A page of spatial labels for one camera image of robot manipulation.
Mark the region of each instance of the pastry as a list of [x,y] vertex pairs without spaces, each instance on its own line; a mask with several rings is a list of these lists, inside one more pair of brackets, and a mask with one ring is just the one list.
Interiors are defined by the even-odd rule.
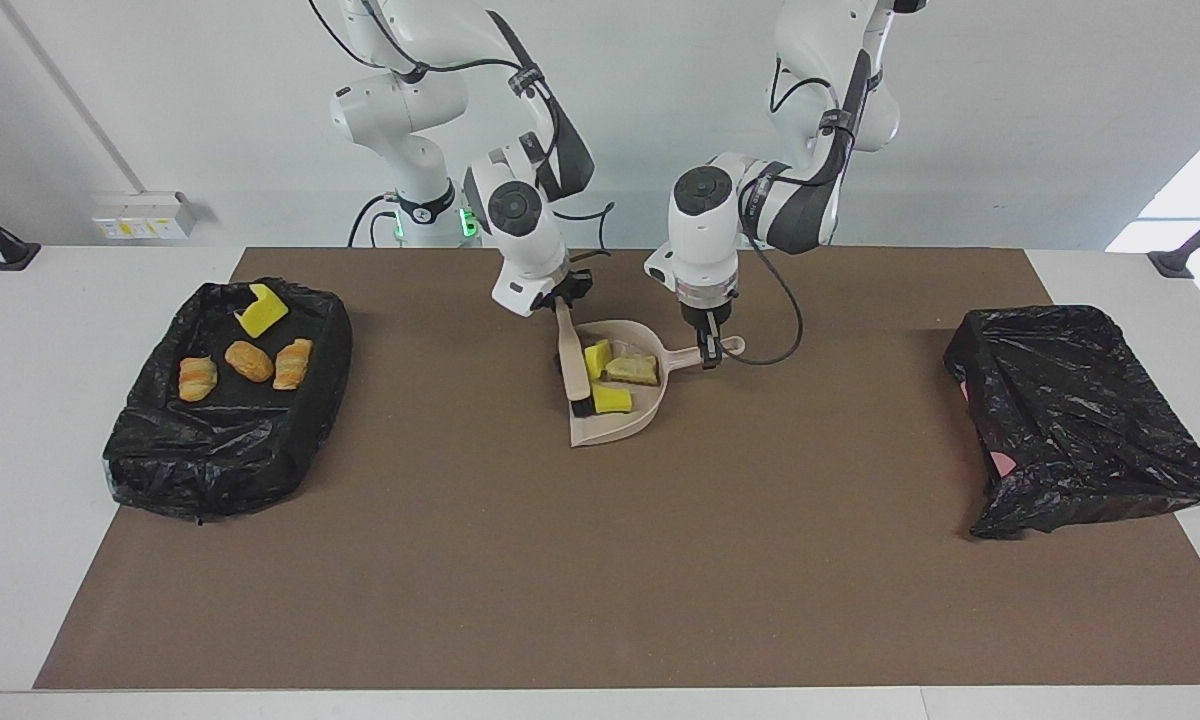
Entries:
[[298,338],[276,355],[275,389],[298,389],[307,377],[307,364],[311,364],[311,341]]
[[265,352],[258,350],[257,346],[242,340],[230,343],[226,348],[226,364],[233,366],[236,373],[242,374],[250,382],[270,382],[275,366]]
[[217,386],[217,365],[208,356],[185,356],[178,365],[178,397],[199,402]]

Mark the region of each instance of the sponge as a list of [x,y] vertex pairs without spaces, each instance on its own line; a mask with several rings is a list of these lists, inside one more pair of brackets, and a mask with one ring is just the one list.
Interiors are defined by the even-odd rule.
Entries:
[[240,328],[250,337],[257,340],[266,332],[271,325],[280,323],[280,318],[289,314],[289,307],[280,300],[275,290],[263,283],[253,283],[248,287],[253,292],[257,301],[245,307],[244,313],[235,313],[235,319],[240,322]]
[[596,414],[631,413],[631,391],[604,384],[590,384],[590,397],[595,401]]
[[600,376],[604,374],[605,365],[613,360],[613,346],[607,340],[601,340],[582,350],[582,355],[587,361],[587,377],[592,382],[599,382]]

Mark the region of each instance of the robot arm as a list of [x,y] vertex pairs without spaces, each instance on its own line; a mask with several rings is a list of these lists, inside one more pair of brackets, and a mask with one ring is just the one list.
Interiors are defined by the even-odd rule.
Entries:
[[727,152],[684,173],[668,206],[667,245],[644,264],[677,293],[706,368],[722,360],[719,325],[737,298],[738,234],[792,256],[828,242],[853,150],[880,150],[896,134],[898,102],[882,85],[884,42],[894,13],[925,2],[784,4],[769,112],[788,163]]
[[[546,208],[586,190],[595,164],[539,65],[498,13],[472,0],[343,4],[356,54],[390,73],[338,91],[334,121],[350,140],[376,150],[398,169],[406,238],[410,228],[418,236],[426,233],[420,228],[446,217],[455,197],[440,149],[414,133],[466,112],[466,86],[454,74],[457,70],[491,64],[514,70],[508,85],[530,107],[535,128],[478,158],[463,191],[486,238],[504,258],[494,300],[522,316],[550,306],[569,272],[563,235]],[[436,228],[436,234],[454,238],[445,227]],[[583,292],[572,290],[565,300],[571,302]]]

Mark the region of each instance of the brown tabletop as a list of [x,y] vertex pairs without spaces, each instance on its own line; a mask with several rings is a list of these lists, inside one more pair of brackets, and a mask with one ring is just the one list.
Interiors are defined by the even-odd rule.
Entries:
[[[576,319],[691,346],[643,259],[587,263]],[[1199,684],[1176,518],[967,536],[983,460],[940,360],[965,311],[1049,302],[1026,256],[776,260],[791,361],[674,374],[644,433],[569,450],[554,320],[492,304],[496,252],[250,250],[235,280],[347,302],[338,425],[265,512],[116,512],[37,688]],[[742,277],[725,329],[775,354],[790,307]]]

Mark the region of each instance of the black garbage bag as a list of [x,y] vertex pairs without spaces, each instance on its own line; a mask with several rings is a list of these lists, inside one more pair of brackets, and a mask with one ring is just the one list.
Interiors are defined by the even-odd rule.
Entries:
[[972,311],[946,365],[986,456],[976,538],[1200,505],[1200,446],[1097,307]]
[[[334,293],[282,278],[256,282],[289,306],[260,338],[250,338],[234,316],[256,300],[251,283],[204,284],[143,365],[102,454],[110,496],[121,505],[221,520],[265,509],[302,482],[347,388],[350,319]],[[274,359],[298,338],[313,347],[296,391],[248,382],[224,360],[226,348],[239,340]],[[205,356],[217,364],[217,386],[203,401],[181,401],[180,361]]]

